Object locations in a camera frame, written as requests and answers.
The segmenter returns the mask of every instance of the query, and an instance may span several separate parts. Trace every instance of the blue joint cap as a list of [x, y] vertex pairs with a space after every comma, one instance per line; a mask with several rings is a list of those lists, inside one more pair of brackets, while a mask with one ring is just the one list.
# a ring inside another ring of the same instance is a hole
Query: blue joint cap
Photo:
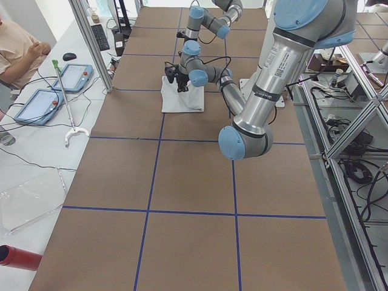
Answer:
[[189, 56], [198, 56], [201, 53], [201, 46], [196, 41], [186, 41], [183, 52]]
[[312, 22], [325, 9], [328, 0], [278, 0], [273, 14], [276, 26], [294, 30]]
[[232, 73], [232, 71], [231, 71], [230, 69], [226, 69], [226, 70], [227, 70], [229, 76], [233, 79], [233, 73]]
[[192, 70], [189, 73], [189, 79], [194, 87], [205, 86], [209, 81], [207, 73], [203, 70]]
[[245, 144], [240, 133], [234, 127], [225, 126], [218, 135], [218, 145], [224, 156], [231, 160], [245, 157]]
[[329, 49], [331, 47], [339, 47], [344, 44], [348, 44], [353, 41], [355, 37], [356, 30], [353, 30], [351, 32], [347, 32], [343, 35], [334, 36], [333, 38], [323, 39], [322, 41], [318, 41], [314, 49]]
[[217, 32], [217, 36], [221, 39], [225, 39], [230, 31], [230, 27], [228, 25], [223, 25]]
[[201, 19], [205, 15], [205, 10], [200, 6], [192, 6], [189, 15], [193, 19]]

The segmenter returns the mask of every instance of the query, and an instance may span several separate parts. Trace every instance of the green handle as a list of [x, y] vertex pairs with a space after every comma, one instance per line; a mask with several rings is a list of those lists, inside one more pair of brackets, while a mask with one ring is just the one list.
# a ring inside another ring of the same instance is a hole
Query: green handle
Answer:
[[58, 69], [59, 71], [61, 71], [61, 70], [59, 69], [59, 67], [58, 67], [58, 60], [57, 60], [57, 59], [53, 59], [52, 62], [53, 62], [54, 68], [56, 68], [56, 69]]

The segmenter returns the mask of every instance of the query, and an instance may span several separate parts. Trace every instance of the red cylinder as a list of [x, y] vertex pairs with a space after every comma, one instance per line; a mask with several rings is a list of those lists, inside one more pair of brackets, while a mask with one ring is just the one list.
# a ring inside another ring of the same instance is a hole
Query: red cylinder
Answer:
[[0, 246], [0, 265], [36, 271], [41, 262], [42, 255], [17, 249], [7, 245]]

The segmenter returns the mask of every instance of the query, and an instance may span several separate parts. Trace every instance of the folded towel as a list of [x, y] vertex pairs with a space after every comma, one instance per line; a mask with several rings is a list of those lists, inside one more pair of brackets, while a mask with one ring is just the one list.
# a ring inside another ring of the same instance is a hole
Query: folded towel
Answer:
[[162, 77], [162, 112], [203, 112], [204, 111], [204, 87], [194, 87], [189, 81], [189, 91], [178, 93], [176, 80], [169, 83], [166, 76]]

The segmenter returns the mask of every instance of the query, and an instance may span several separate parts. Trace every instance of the keyboard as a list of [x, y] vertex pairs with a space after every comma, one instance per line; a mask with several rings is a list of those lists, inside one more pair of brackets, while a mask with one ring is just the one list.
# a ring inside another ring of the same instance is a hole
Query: keyboard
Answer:
[[99, 50], [100, 51], [108, 50], [110, 47], [102, 25], [101, 24], [91, 25], [91, 28], [95, 36], [95, 39], [97, 41]]

